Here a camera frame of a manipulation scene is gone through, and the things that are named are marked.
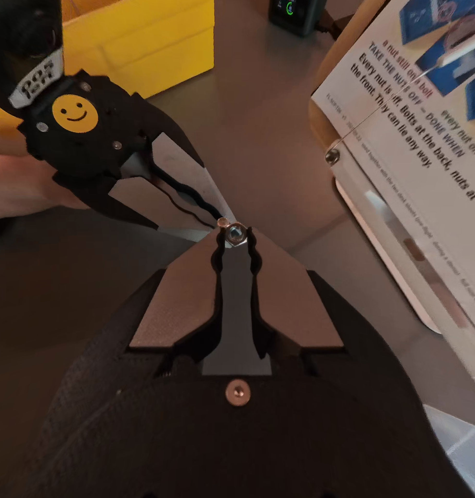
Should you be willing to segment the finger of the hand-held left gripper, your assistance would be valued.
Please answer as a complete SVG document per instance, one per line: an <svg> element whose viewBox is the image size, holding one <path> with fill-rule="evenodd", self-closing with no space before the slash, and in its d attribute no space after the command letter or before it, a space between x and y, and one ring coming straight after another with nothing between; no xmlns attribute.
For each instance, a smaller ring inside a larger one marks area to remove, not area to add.
<svg viewBox="0 0 475 498"><path fill-rule="evenodd" d="M217 227L221 213L179 192L165 181L144 177L120 179L109 196L158 226L158 231L198 242Z"/></svg>
<svg viewBox="0 0 475 498"><path fill-rule="evenodd" d="M224 200L209 171L186 153L165 133L152 143L149 164L150 180L159 178L179 192L189 193L199 202L206 202L231 223L236 216Z"/></svg>

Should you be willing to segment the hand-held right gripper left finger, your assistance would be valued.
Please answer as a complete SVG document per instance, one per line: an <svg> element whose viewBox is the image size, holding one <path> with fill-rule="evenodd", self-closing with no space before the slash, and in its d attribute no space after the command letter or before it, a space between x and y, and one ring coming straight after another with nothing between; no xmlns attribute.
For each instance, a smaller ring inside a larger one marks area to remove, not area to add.
<svg viewBox="0 0 475 498"><path fill-rule="evenodd" d="M163 272L129 343L129 352L204 360L222 338L222 256L216 228Z"/></svg>

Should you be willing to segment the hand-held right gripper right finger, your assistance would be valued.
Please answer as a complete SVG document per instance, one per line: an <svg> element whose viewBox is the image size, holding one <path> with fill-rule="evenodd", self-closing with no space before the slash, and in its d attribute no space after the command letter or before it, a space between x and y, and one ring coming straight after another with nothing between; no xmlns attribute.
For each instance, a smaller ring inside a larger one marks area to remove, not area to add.
<svg viewBox="0 0 475 498"><path fill-rule="evenodd" d="M252 337L259 358L333 352L343 341L307 269L255 228L247 231Z"/></svg>

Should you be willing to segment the silver hex nut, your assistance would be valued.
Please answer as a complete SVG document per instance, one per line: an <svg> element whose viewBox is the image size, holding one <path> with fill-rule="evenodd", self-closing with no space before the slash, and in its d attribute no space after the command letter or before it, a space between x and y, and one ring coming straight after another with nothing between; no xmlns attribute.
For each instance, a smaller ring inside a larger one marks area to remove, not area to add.
<svg viewBox="0 0 475 498"><path fill-rule="evenodd" d="M225 247L237 248L247 243L247 228L240 222L229 224L224 229Z"/></svg>

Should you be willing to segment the person's left hand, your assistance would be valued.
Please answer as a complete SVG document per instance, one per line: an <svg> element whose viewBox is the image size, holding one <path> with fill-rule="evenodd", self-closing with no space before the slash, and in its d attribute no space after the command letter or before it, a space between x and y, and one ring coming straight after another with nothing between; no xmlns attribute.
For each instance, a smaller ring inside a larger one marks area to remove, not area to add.
<svg viewBox="0 0 475 498"><path fill-rule="evenodd" d="M55 169L30 155L0 155L0 219L55 207L86 210L72 192L54 182Z"/></svg>

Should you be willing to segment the yellow box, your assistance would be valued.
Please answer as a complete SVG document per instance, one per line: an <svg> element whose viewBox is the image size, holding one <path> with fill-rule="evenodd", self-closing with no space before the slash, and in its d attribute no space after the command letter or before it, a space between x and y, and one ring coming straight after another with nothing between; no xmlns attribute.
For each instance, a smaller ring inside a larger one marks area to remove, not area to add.
<svg viewBox="0 0 475 498"><path fill-rule="evenodd" d="M214 1L0 1L0 135L104 76L146 99L214 67Z"/></svg>

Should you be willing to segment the white stand base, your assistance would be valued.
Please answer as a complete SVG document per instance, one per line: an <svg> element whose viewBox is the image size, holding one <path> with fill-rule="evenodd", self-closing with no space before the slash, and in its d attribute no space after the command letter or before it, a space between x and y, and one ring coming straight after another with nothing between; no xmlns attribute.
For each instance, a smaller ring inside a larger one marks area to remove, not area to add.
<svg viewBox="0 0 475 498"><path fill-rule="evenodd" d="M334 185L415 315L427 329L443 335L422 293L433 290L403 243L410 239L407 231L372 187L358 187L338 176Z"/></svg>

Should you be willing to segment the black device with screen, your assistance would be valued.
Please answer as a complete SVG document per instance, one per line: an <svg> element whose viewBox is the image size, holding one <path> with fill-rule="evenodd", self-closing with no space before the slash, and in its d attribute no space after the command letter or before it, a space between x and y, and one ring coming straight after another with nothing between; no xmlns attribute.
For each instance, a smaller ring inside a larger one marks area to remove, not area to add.
<svg viewBox="0 0 475 498"><path fill-rule="evenodd" d="M321 30L320 20L327 1L269 1L268 20L299 37Z"/></svg>

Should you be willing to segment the instruction sheet on wooden stand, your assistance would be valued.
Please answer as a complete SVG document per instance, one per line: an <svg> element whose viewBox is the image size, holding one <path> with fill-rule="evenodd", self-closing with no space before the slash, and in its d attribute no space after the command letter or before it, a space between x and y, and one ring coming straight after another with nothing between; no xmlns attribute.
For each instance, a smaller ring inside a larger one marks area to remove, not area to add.
<svg viewBox="0 0 475 498"><path fill-rule="evenodd" d="M323 83L388 3L389 1L363 1L360 4L323 59L315 77L315 89ZM332 144L339 140L340 135L323 111L311 99L308 105L308 115L311 131L321 148L322 155L325 156Z"/></svg>

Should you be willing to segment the printed instruction sheet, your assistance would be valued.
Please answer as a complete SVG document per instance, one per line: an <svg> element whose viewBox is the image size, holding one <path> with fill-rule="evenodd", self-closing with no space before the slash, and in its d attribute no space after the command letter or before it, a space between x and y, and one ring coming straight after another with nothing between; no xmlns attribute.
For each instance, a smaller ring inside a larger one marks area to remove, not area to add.
<svg viewBox="0 0 475 498"><path fill-rule="evenodd" d="M475 1L390 1L311 99L475 323Z"/></svg>

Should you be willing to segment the white textured sheet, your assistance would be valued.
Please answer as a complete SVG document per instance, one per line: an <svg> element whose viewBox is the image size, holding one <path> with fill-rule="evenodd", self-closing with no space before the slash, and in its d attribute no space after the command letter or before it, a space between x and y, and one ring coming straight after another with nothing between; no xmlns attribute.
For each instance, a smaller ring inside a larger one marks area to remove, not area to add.
<svg viewBox="0 0 475 498"><path fill-rule="evenodd" d="M475 495L475 425L423 406L447 457Z"/></svg>

